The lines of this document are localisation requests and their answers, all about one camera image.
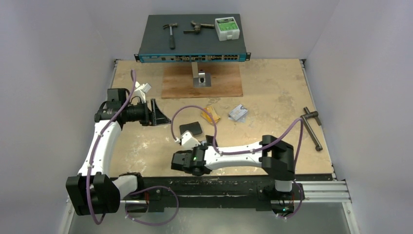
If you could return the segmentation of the black VIP card stack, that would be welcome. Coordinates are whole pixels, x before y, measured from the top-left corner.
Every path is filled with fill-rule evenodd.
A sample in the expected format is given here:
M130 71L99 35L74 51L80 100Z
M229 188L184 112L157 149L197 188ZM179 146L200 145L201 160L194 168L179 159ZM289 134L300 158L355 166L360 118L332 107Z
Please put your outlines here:
M198 121L180 125L179 130L181 135L185 132L190 132L193 136L198 136L203 133L202 127Z

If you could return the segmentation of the black card holder wallet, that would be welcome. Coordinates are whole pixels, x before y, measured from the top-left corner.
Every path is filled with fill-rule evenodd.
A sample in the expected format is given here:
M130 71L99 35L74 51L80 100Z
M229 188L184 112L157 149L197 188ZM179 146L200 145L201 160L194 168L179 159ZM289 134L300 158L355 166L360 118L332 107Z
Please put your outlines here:
M205 140L201 141L202 145L209 146L213 144L213 136L205 135Z

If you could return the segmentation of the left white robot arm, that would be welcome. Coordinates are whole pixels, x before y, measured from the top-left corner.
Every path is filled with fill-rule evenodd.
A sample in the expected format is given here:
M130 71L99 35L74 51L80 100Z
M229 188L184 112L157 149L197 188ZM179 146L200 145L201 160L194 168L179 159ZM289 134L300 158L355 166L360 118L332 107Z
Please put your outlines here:
M99 106L94 121L94 137L87 157L77 175L68 177L65 185L79 216L115 213L124 197L140 199L144 196L140 173L108 176L114 146L128 122L139 122L142 126L171 122L154 98L146 102L142 95L132 95L126 88L107 90L107 99Z

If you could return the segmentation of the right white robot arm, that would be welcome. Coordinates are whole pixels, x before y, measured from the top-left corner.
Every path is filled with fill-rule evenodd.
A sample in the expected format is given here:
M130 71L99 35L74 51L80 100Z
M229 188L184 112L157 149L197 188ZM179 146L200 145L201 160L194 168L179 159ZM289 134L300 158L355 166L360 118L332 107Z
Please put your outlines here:
M286 198L295 179L294 147L274 136L232 147L217 147L211 140L200 143L192 135L183 137L183 149L173 154L171 169L193 176L210 174L227 167L256 167L274 180L274 194Z

